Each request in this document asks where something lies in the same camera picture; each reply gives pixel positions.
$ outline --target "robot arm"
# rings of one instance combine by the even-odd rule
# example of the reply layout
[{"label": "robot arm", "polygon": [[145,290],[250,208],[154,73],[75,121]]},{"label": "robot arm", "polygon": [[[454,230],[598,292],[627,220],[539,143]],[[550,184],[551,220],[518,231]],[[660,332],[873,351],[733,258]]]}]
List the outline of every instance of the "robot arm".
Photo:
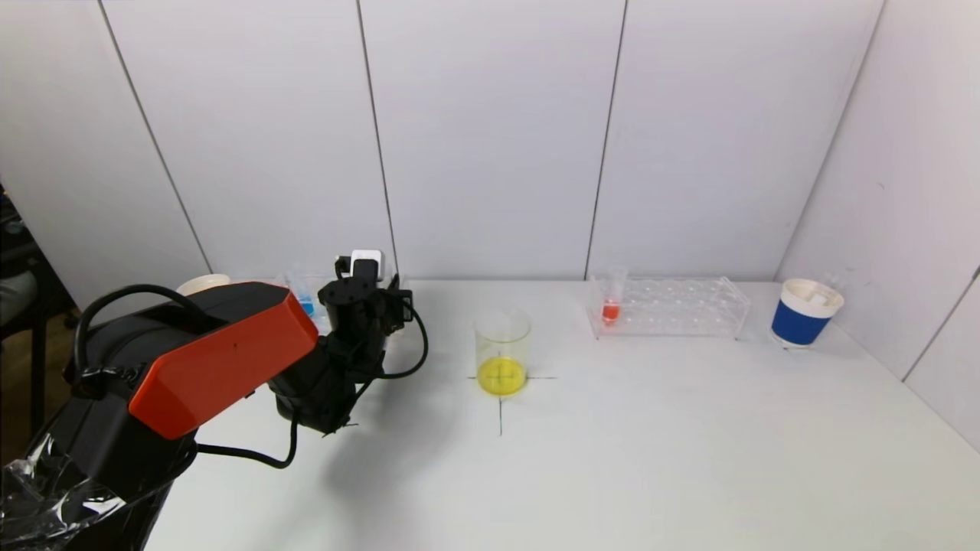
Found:
[{"label": "robot arm", "polygon": [[[79,320],[66,370],[72,398],[35,436],[30,455],[4,471],[4,549],[47,549],[52,542],[140,549],[171,482],[198,453],[285,468],[298,425],[333,433],[350,421],[372,381],[414,373],[428,343],[412,292],[398,288],[397,275],[379,288],[380,259],[354,257],[340,257],[340,278],[318,293],[332,328],[327,336],[318,335],[288,289],[264,283],[189,297],[134,285],[93,303]],[[136,292],[171,302],[89,329],[101,308]],[[422,331],[422,358],[406,372],[387,374],[385,340],[412,320]],[[200,425],[264,383],[291,423],[285,460],[195,441]],[[40,476],[54,469],[57,476]]]}]

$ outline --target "test tube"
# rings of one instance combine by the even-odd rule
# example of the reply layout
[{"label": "test tube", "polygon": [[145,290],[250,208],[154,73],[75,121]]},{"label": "test tube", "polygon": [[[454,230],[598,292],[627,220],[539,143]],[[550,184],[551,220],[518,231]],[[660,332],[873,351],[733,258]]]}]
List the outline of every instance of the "test tube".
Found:
[{"label": "test tube", "polygon": [[603,304],[603,323],[607,326],[615,324],[619,319],[619,305],[623,292],[626,290],[626,278],[629,269],[625,266],[610,266],[606,272],[606,301]]}]

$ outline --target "black line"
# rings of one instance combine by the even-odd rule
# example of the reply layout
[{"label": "black line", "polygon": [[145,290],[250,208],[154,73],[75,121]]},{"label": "black line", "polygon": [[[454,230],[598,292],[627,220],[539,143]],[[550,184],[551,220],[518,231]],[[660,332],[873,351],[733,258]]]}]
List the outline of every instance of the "black line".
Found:
[{"label": "black line", "polygon": [[596,182],[596,203],[592,206],[592,227],[589,229],[589,248],[585,253],[585,272],[582,279],[589,277],[589,260],[592,258],[592,237],[596,234],[596,214],[599,213],[599,191],[603,186],[603,168],[606,166],[606,147],[610,143],[610,125],[613,120],[613,99],[615,98],[615,81],[619,76],[619,57],[622,55],[622,36],[626,31],[626,10],[629,2],[622,3],[622,23],[619,24],[619,45],[615,51],[615,69],[612,71],[612,90],[610,91],[610,109],[606,115],[606,136],[603,138],[603,157],[599,161],[599,181]]},{"label": "black line", "polygon": [[844,102],[844,109],[841,110],[841,116],[837,120],[837,125],[834,126],[834,133],[831,134],[830,141],[827,143],[827,149],[823,153],[823,161],[820,162],[820,168],[817,169],[816,176],[813,178],[813,182],[810,183],[809,195],[807,195],[807,201],[805,201],[803,204],[803,209],[800,210],[800,216],[796,220],[796,226],[793,228],[793,234],[790,235],[789,241],[786,242],[786,248],[783,249],[783,256],[779,259],[779,266],[776,267],[776,272],[772,275],[773,281],[777,281],[779,279],[779,273],[782,272],[783,265],[786,264],[786,259],[790,256],[790,251],[793,250],[793,245],[796,244],[797,238],[803,230],[803,219],[807,217],[810,203],[813,202],[813,195],[816,193],[816,188],[819,186],[820,180],[823,178],[823,172],[827,169],[830,155],[833,153],[834,143],[837,141],[837,135],[841,132],[841,128],[844,126],[844,119],[848,117],[848,112],[851,111],[851,101],[855,97],[855,92],[858,90],[858,85],[860,84],[861,75],[864,73],[864,64],[867,63],[867,58],[871,55],[871,47],[874,46],[874,39],[878,34],[878,24],[881,22],[881,14],[885,13],[886,3],[887,0],[881,3],[881,9],[878,10],[878,15],[874,19],[874,28],[871,30],[871,35],[868,36],[867,46],[864,48],[864,55],[860,58],[860,66],[857,68],[854,81],[851,82],[851,89],[848,90],[848,99]]},{"label": "black line", "polygon": [[963,292],[959,294],[959,298],[956,299],[956,303],[953,304],[953,307],[950,309],[950,312],[946,314],[945,318],[943,318],[943,322],[939,325],[939,328],[936,329],[936,332],[933,333],[932,338],[929,339],[929,342],[925,345],[925,348],[922,349],[922,352],[919,353],[918,358],[915,358],[915,362],[912,363],[912,367],[908,368],[908,372],[906,373],[906,376],[902,377],[902,382],[908,380],[908,377],[912,375],[912,372],[915,371],[915,368],[918,367],[919,362],[921,362],[922,358],[925,357],[925,353],[928,352],[930,348],[932,348],[932,343],[936,342],[936,337],[938,337],[939,333],[943,332],[943,329],[946,328],[946,324],[950,322],[950,318],[953,317],[953,313],[955,313],[956,309],[959,308],[959,304],[963,302],[964,298],[966,298],[966,293],[970,292],[970,287],[972,287],[973,284],[976,283],[976,281],[977,281],[976,278],[971,279],[970,283],[966,285],[965,289],[963,289]]},{"label": "black line", "polygon": [[374,139],[377,141],[377,161],[381,166],[381,185],[384,188],[384,208],[388,212],[388,231],[391,233],[391,253],[395,256],[395,273],[398,273],[398,248],[395,246],[395,222],[391,220],[391,202],[388,200],[388,176],[384,171],[384,155],[381,154],[381,132],[377,129],[377,109],[374,107],[374,84],[370,79],[368,61],[368,40],[365,38],[365,20],[361,15],[361,0],[358,4],[358,26],[361,28],[361,47],[365,52],[365,73],[367,74],[367,95],[370,96],[370,115],[374,120]]},{"label": "black line", "polygon": [[116,41],[116,33],[113,32],[113,26],[109,23],[109,16],[106,14],[106,7],[102,5],[102,0],[99,0],[99,11],[102,12],[102,21],[106,22],[106,29],[109,31],[109,37],[113,40],[113,47],[116,48],[116,57],[118,57],[120,60],[122,74],[125,75],[125,80],[129,84],[129,90],[132,91],[132,97],[136,100],[136,107],[139,108],[139,115],[143,118],[143,123],[146,125],[146,131],[150,133],[150,140],[153,142],[153,148],[157,151],[157,157],[160,159],[160,164],[164,167],[164,174],[167,175],[167,181],[171,183],[173,195],[176,196],[177,204],[180,205],[180,212],[182,212],[184,218],[187,219],[187,225],[190,227],[190,233],[194,236],[194,242],[197,243],[197,250],[201,251],[201,258],[204,259],[204,265],[208,268],[208,272],[213,273],[214,269],[211,268],[211,262],[208,261],[208,255],[204,253],[204,247],[201,246],[201,239],[198,238],[197,230],[194,229],[194,224],[190,221],[190,216],[187,214],[187,207],[184,206],[183,199],[180,198],[180,192],[177,191],[177,186],[173,183],[171,169],[167,166],[167,161],[164,160],[163,152],[160,151],[160,144],[157,142],[157,135],[153,133],[153,129],[150,127],[150,120],[146,118],[146,111],[143,110],[143,102],[139,100],[139,94],[136,93],[136,87],[132,84],[132,77],[129,76],[129,68],[126,67],[125,60],[123,59],[123,51],[120,50],[120,44]]}]

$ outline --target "black chair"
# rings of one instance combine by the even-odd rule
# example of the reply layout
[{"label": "black chair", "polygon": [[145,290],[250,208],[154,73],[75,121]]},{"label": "black chair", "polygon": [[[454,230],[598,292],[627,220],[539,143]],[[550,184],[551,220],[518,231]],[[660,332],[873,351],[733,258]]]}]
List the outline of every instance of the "black chair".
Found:
[{"label": "black chair", "polygon": [[[7,224],[11,221],[7,216],[3,218],[7,219],[5,221]],[[7,231],[7,224],[3,224],[0,277],[15,276],[30,270],[37,281],[37,297],[26,310],[0,327],[0,339],[5,339],[21,331],[31,331],[30,430],[31,433],[36,433],[44,424],[44,375],[48,320],[69,312],[74,308],[74,302],[26,228],[12,235]],[[77,323],[77,319],[69,314],[66,319],[66,326],[73,326],[75,323]]]}]

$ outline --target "plastic wrap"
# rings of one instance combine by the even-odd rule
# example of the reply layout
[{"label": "plastic wrap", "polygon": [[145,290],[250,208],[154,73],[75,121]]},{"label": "plastic wrap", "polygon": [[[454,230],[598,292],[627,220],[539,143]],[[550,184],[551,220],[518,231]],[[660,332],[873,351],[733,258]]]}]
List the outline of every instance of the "plastic wrap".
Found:
[{"label": "plastic wrap", "polygon": [[60,551],[84,528],[100,523],[126,503],[78,471],[45,435],[24,459],[3,470],[0,547]]}]

